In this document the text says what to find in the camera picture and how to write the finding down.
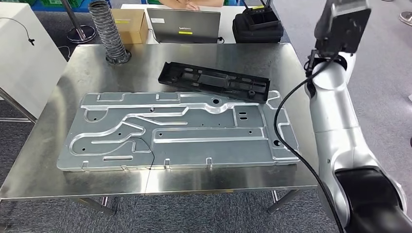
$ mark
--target black bag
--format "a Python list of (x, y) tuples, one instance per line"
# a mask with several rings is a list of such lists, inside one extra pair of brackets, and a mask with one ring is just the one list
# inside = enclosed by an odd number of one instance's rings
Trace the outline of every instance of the black bag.
[(232, 30), (236, 43), (279, 43), (283, 36), (283, 26), (276, 26), (251, 30), (245, 14), (237, 14), (233, 20)]

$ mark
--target stamped metal plate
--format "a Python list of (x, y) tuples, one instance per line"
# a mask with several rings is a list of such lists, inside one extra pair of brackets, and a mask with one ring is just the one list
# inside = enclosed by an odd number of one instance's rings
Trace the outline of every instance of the stamped metal plate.
[[(192, 92), (87, 94), (57, 161), (63, 171), (272, 166), (299, 160), (279, 143), (265, 104)], [(286, 111), (278, 127), (295, 149)]]

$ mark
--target white table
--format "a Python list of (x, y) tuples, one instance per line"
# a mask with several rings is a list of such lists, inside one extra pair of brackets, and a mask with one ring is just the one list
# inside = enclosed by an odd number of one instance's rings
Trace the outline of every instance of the white table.
[[(152, 28), (152, 23), (149, 20), (147, 14), (147, 8), (155, 9), (170, 9), (165, 5), (149, 5), (149, 4), (123, 4), (121, 9), (143, 9), (146, 13), (147, 24), (149, 28)], [(216, 11), (221, 12), (220, 16), (220, 26), (219, 26), (219, 36), (223, 37), (225, 44), (236, 44), (235, 37), (232, 31), (232, 21), (237, 14), (244, 11), (244, 6), (223, 6), (223, 7), (208, 7), (200, 6), (201, 11)], [(157, 44), (153, 38), (153, 34), (149, 31), (147, 36), (146, 44)]]

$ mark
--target coiled hose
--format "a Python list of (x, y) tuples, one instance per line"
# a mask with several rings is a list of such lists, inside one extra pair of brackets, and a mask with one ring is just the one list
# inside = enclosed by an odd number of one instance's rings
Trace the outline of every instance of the coiled hose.
[(131, 54), (124, 48), (109, 4), (105, 0), (93, 1), (89, 11), (106, 48), (106, 60), (111, 65), (120, 65), (130, 60)]

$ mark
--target black cable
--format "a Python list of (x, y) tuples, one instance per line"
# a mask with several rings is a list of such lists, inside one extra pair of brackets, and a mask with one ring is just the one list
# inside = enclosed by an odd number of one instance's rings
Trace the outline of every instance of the black cable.
[(294, 89), (292, 89), (292, 91), (290, 91), (286, 97), (282, 100), (282, 102), (280, 103), (280, 105), (278, 106), (276, 113), (275, 113), (275, 118), (274, 118), (274, 130), (275, 130), (275, 134), (277, 136), (277, 138), (279, 139), (279, 141), (286, 146), (286, 148), (288, 148), (292, 154), (294, 154), (296, 157), (298, 157), (300, 159), (300, 161), (302, 161), (302, 163), (309, 169), (309, 171), (312, 173), (312, 175), (315, 177), (316, 181), (318, 182), (320, 188), (322, 189), (322, 191), (325, 194), (326, 200), (331, 208), (333, 217), (335, 219), (336, 225), (338, 226), (339, 232), (340, 233), (344, 233), (343, 231), (343, 226), (341, 221), (339, 220), (339, 216), (338, 213), (336, 212), (335, 209), (335, 205), (332, 202), (332, 199), (330, 197), (330, 195), (328, 194), (325, 185), (322, 183), (319, 175), (316, 173), (316, 171), (312, 168), (312, 166), (297, 152), (295, 151), (280, 135), (279, 133), (279, 129), (277, 128), (277, 118), (279, 117), (279, 113), (280, 110), (282, 108), (282, 106), (285, 104), (285, 102), (289, 99), (289, 97), (296, 91), (298, 90), (301, 86), (303, 86), (304, 84), (308, 83), (309, 81), (311, 81), (314, 77), (316, 77), (316, 75), (318, 75), (320, 72), (324, 71), (336, 58), (338, 57), (338, 54), (336, 54), (335, 56), (333, 56), (332, 59), (330, 59), (329, 61), (326, 62), (326, 64), (324, 64), (318, 71), (316, 71), (315, 73), (313, 73), (312, 75), (310, 75), (309, 77), (307, 77), (303, 82), (299, 83)]
[(150, 164), (150, 168), (146, 168), (149, 170), (149, 175), (147, 176), (147, 181), (146, 181), (146, 187), (144, 188), (144, 194), (143, 196), (146, 195), (146, 189), (147, 189), (147, 184), (149, 183), (149, 177), (150, 177), (150, 172), (152, 171), (152, 167), (153, 167), (153, 163), (155, 162), (155, 154), (153, 153), (152, 148), (150, 148), (149, 144), (141, 137), (130, 137), (131, 139), (140, 139), (144, 142), (144, 144), (146, 144), (147, 148), (149, 148), (150, 152), (152, 153), (153, 159), (152, 159), (152, 163)]
[(153, 39), (154, 39), (157, 43), (160, 44), (160, 42), (156, 39), (155, 32), (153, 31), (153, 29), (149, 28), (149, 30), (152, 31)]
[(20, 24), (21, 26), (23, 26), (24, 30), (26, 30), (26, 34), (27, 34), (27, 38), (29, 39), (29, 42), (31, 43), (31, 45), (34, 46), (34, 43), (33, 43), (33, 42), (34, 42), (34, 39), (31, 39), (31, 38), (30, 38), (30, 36), (29, 36), (29, 31), (27, 31), (27, 28), (26, 28), (22, 23), (20, 23), (19, 21), (15, 20), (15, 19), (13, 19), (13, 18), (0, 17), (0, 19), (2, 19), (2, 18), (12, 20), (12, 21)]

